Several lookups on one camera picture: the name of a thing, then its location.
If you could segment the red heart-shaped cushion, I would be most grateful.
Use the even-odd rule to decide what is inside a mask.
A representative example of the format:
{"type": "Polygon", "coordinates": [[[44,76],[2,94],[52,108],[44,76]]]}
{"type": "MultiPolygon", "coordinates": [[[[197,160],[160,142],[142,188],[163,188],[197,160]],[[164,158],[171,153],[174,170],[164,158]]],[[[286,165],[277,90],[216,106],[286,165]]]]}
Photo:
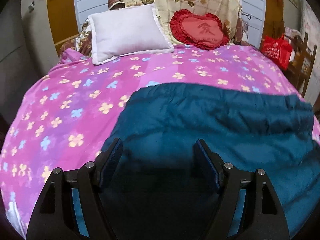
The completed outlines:
{"type": "Polygon", "coordinates": [[[222,22],[210,13],[201,16],[181,9],[174,13],[170,30],[179,42],[202,50],[214,50],[229,42],[228,35],[222,29],[222,22]]]}

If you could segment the grey wardrobe cabinet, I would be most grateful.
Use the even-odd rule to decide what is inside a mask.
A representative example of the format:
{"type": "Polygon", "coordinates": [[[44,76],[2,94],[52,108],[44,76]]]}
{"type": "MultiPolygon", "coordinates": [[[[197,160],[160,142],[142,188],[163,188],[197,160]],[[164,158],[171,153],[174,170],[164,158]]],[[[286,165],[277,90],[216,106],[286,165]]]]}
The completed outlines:
{"type": "Polygon", "coordinates": [[[11,123],[25,92],[58,61],[47,0],[9,0],[1,11],[1,116],[11,123]]]}

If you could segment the white pillow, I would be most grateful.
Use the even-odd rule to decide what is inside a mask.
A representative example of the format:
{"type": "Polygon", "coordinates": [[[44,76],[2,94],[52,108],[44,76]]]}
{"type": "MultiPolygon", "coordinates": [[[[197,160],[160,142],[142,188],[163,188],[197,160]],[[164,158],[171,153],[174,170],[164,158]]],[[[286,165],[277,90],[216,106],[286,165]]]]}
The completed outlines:
{"type": "Polygon", "coordinates": [[[108,10],[88,17],[92,33],[92,63],[100,65],[135,54],[172,53],[152,4],[108,10]]]}

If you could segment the wooden chair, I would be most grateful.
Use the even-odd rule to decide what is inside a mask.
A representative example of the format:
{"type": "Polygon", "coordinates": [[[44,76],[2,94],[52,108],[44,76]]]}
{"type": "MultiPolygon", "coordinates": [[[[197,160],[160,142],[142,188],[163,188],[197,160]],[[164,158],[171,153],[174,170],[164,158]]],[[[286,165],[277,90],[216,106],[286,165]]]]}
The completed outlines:
{"type": "Polygon", "coordinates": [[[289,41],[295,55],[289,61],[287,70],[284,70],[283,73],[291,85],[304,98],[316,61],[317,45],[315,44],[312,49],[308,47],[308,33],[305,33],[303,39],[299,35],[293,35],[292,37],[284,35],[284,37],[289,41]]]}

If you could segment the pink floral bed sheet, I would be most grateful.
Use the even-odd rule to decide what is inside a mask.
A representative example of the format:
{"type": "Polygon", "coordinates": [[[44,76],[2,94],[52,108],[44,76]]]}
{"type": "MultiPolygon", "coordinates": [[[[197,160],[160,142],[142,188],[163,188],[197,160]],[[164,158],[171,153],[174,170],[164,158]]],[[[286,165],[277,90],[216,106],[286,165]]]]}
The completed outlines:
{"type": "Polygon", "coordinates": [[[53,170],[76,170],[104,152],[78,132],[87,100],[115,90],[117,105],[123,107],[139,89],[165,83],[295,94],[304,101],[281,70],[251,46],[202,50],[179,45],[172,53],[124,56],[99,66],[67,49],[58,65],[26,92],[1,151],[5,217],[22,238],[53,170]]]}

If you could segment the red shopping bag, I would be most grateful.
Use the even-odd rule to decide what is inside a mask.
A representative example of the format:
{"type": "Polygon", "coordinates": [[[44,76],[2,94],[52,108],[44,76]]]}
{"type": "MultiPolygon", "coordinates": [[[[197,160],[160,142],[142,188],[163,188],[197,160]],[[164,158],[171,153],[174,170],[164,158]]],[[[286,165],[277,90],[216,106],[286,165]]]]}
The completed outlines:
{"type": "Polygon", "coordinates": [[[281,70],[286,71],[289,65],[292,50],[293,48],[291,44],[285,40],[285,35],[283,34],[280,38],[265,36],[260,51],[281,70]]]}

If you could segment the teal quilted down jacket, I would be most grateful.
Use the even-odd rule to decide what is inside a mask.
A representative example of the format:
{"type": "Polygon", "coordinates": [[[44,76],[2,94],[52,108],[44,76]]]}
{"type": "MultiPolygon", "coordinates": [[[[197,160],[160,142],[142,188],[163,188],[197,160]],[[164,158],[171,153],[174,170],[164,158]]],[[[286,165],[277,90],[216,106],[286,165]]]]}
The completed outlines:
{"type": "Polygon", "coordinates": [[[295,95],[244,93],[191,83],[139,89],[123,107],[106,90],[88,99],[78,132],[123,153],[103,213],[117,239],[202,239],[218,204],[217,173],[196,147],[204,140],[225,163],[263,169],[283,208],[289,238],[304,228],[319,203],[319,144],[314,115],[295,95]]]}

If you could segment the white slatted headboard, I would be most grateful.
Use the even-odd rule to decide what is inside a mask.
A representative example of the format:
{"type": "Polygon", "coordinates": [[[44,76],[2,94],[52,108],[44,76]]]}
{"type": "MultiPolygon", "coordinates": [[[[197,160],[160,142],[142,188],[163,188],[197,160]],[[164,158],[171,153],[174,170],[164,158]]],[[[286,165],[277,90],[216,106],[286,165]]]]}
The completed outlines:
{"type": "MultiPolygon", "coordinates": [[[[90,14],[108,10],[108,0],[75,0],[79,25],[90,14]]],[[[260,46],[265,20],[265,0],[241,0],[242,21],[248,25],[245,39],[255,47],[260,46]]]]}

